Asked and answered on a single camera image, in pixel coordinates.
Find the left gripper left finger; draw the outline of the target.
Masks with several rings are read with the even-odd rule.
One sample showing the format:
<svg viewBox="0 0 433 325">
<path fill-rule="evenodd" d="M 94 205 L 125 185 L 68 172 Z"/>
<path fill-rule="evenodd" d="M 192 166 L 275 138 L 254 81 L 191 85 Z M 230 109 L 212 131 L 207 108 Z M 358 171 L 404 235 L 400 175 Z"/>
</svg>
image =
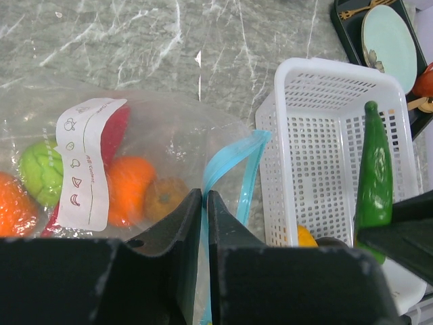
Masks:
<svg viewBox="0 0 433 325">
<path fill-rule="evenodd" d="M 4 238 L 2 324 L 191 324 L 202 193 L 128 241 Z"/>
</svg>

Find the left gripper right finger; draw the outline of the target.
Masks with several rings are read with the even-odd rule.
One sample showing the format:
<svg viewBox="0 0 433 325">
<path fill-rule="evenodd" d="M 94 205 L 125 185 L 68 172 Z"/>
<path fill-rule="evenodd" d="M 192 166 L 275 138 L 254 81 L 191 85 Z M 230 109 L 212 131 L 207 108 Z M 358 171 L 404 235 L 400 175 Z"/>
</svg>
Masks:
<svg viewBox="0 0 433 325">
<path fill-rule="evenodd" d="M 400 324 L 380 266 L 365 251 L 267 246 L 208 195 L 215 324 Z"/>
</svg>

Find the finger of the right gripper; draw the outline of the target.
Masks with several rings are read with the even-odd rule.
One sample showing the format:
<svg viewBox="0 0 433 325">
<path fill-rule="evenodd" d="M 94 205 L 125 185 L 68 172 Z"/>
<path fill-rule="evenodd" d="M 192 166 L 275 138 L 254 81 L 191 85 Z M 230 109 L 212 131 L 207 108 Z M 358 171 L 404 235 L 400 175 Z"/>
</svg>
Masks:
<svg viewBox="0 0 433 325">
<path fill-rule="evenodd" d="M 357 240 L 432 284 L 432 191 L 392 205 L 391 224 L 360 230 Z"/>
</svg>

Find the green chili pepper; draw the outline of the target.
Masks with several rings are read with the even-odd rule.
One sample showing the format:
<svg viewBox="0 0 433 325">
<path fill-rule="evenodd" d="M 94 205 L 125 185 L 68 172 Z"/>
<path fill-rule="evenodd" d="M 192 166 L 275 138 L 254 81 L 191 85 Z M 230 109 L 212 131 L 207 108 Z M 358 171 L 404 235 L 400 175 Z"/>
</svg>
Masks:
<svg viewBox="0 0 433 325">
<path fill-rule="evenodd" d="M 392 221 L 393 175 L 390 147 L 378 104 L 365 103 L 365 132 L 354 218 L 354 245 L 369 251 L 383 264 L 386 256 L 357 239 L 360 230 Z"/>
</svg>

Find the yellow orange persimmon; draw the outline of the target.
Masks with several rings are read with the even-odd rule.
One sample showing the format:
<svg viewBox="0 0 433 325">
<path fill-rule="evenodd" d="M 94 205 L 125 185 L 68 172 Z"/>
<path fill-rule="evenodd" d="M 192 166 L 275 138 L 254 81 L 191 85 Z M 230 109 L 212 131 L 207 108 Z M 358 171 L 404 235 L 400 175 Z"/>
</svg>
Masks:
<svg viewBox="0 0 433 325">
<path fill-rule="evenodd" d="M 297 232 L 300 247 L 318 247 L 316 240 L 305 227 L 297 225 Z"/>
</svg>

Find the dark purple mangosteen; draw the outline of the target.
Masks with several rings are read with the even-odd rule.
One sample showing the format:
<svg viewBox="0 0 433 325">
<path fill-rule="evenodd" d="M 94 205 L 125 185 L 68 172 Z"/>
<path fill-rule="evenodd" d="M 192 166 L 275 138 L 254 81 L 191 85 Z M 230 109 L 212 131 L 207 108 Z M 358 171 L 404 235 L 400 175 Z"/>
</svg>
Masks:
<svg viewBox="0 0 433 325">
<path fill-rule="evenodd" d="M 321 237 L 317 239 L 317 244 L 319 247 L 348 248 L 343 241 L 332 237 Z"/>
</svg>

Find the brown kiwi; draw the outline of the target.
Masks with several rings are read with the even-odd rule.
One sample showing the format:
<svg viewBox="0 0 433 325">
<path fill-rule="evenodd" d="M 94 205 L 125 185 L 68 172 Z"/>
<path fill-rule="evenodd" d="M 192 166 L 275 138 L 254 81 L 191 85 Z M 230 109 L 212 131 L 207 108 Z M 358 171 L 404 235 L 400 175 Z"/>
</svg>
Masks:
<svg viewBox="0 0 433 325">
<path fill-rule="evenodd" d="M 151 222 L 158 222 L 172 213 L 189 194 L 189 188 L 178 177 L 157 179 L 147 189 L 144 216 Z"/>
</svg>

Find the orange tangerine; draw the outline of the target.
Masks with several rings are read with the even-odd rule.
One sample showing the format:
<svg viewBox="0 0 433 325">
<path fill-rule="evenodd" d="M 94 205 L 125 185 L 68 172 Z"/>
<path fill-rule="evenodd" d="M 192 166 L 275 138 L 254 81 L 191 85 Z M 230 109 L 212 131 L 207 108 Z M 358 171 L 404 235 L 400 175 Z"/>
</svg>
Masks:
<svg viewBox="0 0 433 325">
<path fill-rule="evenodd" d="M 116 158 L 108 171 L 108 223 L 125 228 L 144 219 L 145 195 L 156 179 L 155 167 L 139 156 Z"/>
<path fill-rule="evenodd" d="M 29 236 L 38 221 L 38 208 L 14 176 L 1 172 L 1 237 Z"/>
</svg>

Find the clear blue-zipper zip bag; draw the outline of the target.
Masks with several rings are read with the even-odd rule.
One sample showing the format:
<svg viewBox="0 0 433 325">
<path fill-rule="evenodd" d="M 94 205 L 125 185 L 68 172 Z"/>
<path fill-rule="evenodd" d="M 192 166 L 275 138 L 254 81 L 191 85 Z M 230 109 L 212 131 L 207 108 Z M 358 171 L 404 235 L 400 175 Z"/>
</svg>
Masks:
<svg viewBox="0 0 433 325">
<path fill-rule="evenodd" d="M 18 179 L 27 192 L 18 170 L 23 151 L 34 143 L 54 139 L 54 150 L 61 155 L 64 168 L 58 202 L 60 228 L 44 238 L 134 238 L 157 222 L 144 216 L 130 227 L 108 223 L 110 167 L 104 171 L 101 157 L 101 133 L 108 119 L 125 104 L 131 113 L 114 160 L 142 157 L 155 167 L 154 181 L 178 177 L 189 192 L 199 189 L 202 193 L 191 324 L 212 324 L 208 195 L 211 191 L 226 195 L 235 207 L 235 218 L 247 226 L 256 173 L 270 132 L 249 130 L 234 116 L 174 93 L 108 91 L 37 76 L 1 91 L 1 172 Z M 55 206 L 43 207 L 28 195 L 39 212 L 35 229 L 29 236 L 1 237 L 1 241 L 42 238 Z"/>
</svg>

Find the red chili pepper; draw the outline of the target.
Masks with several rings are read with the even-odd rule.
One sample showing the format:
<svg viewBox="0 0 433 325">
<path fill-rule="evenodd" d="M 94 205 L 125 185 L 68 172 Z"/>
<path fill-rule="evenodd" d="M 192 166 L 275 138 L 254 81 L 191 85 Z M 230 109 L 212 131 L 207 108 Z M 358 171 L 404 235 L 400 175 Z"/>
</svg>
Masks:
<svg viewBox="0 0 433 325">
<path fill-rule="evenodd" d="M 101 157 L 104 163 L 104 171 L 107 172 L 117 150 L 119 149 L 129 121 L 131 109 L 128 105 L 121 106 L 106 122 L 101 133 Z M 50 237 L 60 228 L 57 223 L 59 204 L 57 204 L 49 218 L 47 225 L 41 232 L 41 237 Z"/>
</svg>

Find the green lime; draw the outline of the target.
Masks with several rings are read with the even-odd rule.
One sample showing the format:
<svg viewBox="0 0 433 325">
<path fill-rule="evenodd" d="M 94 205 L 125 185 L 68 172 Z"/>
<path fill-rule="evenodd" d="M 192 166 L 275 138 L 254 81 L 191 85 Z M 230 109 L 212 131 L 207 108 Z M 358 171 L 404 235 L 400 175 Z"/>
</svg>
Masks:
<svg viewBox="0 0 433 325">
<path fill-rule="evenodd" d="M 54 139 L 42 140 L 23 151 L 18 170 L 27 192 L 43 207 L 53 208 L 60 200 L 64 168 L 61 155 L 54 150 Z"/>
</svg>

